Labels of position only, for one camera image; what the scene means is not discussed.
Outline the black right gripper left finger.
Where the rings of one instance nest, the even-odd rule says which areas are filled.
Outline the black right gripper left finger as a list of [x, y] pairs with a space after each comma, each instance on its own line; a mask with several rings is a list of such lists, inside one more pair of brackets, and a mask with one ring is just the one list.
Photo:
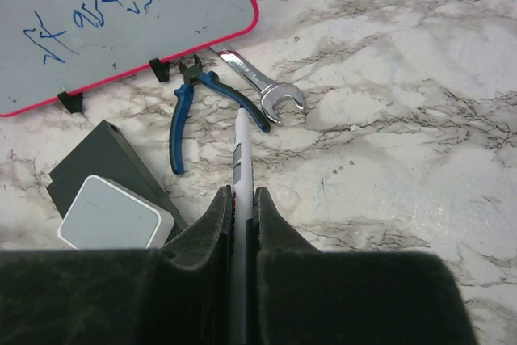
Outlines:
[[231, 215], [231, 189], [220, 187], [204, 215], [161, 250], [153, 284], [156, 343], [225, 343]]

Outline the blue whiteboard marker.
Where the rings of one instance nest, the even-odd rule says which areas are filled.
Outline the blue whiteboard marker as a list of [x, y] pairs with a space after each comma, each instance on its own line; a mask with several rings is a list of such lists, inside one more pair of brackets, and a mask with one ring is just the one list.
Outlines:
[[235, 120], [233, 152], [233, 253], [230, 276], [229, 342], [249, 342], [249, 250], [253, 245], [253, 162], [250, 122], [244, 108]]

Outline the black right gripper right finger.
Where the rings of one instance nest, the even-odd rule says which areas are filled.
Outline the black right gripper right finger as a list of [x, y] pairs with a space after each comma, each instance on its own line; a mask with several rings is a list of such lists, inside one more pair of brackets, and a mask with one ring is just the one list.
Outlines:
[[256, 190], [253, 220], [253, 338], [298, 344], [309, 321], [311, 291], [303, 265], [319, 250], [280, 215], [265, 187]]

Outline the pink framed whiteboard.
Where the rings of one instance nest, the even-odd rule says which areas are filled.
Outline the pink framed whiteboard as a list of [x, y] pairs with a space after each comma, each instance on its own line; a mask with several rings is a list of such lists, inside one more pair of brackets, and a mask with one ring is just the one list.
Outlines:
[[1, 114], [244, 35], [258, 19], [256, 0], [1, 0]]

